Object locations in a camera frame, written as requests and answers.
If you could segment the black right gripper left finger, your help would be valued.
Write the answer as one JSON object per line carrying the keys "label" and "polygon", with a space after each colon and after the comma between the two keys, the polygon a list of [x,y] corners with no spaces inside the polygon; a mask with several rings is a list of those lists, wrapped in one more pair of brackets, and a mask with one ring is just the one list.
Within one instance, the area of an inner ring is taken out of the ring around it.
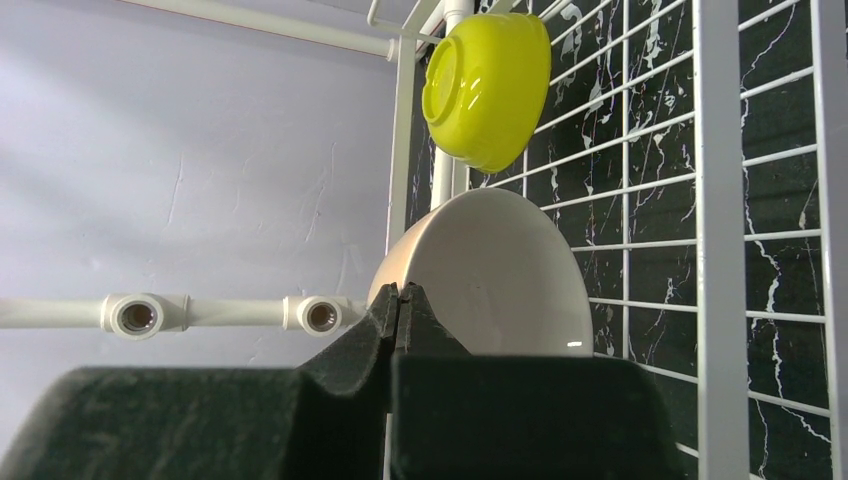
{"label": "black right gripper left finger", "polygon": [[5,479],[379,479],[399,291],[294,369],[79,368],[36,403]]}

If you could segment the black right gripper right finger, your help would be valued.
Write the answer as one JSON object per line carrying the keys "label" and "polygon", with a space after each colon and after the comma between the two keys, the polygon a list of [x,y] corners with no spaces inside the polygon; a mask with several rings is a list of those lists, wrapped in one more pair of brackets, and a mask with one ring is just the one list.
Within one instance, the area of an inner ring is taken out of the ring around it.
{"label": "black right gripper right finger", "polygon": [[679,479],[663,401],[635,363],[469,353],[424,289],[400,295],[395,479]]}

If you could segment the beige ceramic bowl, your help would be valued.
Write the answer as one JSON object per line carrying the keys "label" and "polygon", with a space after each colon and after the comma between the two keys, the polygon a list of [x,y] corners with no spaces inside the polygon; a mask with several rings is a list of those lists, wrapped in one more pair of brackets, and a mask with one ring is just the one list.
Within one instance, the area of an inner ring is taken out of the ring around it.
{"label": "beige ceramic bowl", "polygon": [[552,220],[517,193],[469,190],[425,215],[388,251],[367,300],[391,283],[421,286],[437,320],[473,354],[593,353],[578,262]]}

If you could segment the yellow-green plastic bowl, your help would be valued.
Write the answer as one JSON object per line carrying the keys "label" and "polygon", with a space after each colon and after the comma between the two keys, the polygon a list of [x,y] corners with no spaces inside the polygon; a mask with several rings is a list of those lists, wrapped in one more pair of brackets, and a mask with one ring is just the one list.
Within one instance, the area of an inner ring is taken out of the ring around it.
{"label": "yellow-green plastic bowl", "polygon": [[421,107],[435,144],[484,174],[507,169],[539,123],[551,62],[547,28],[535,15],[464,19],[426,70]]}

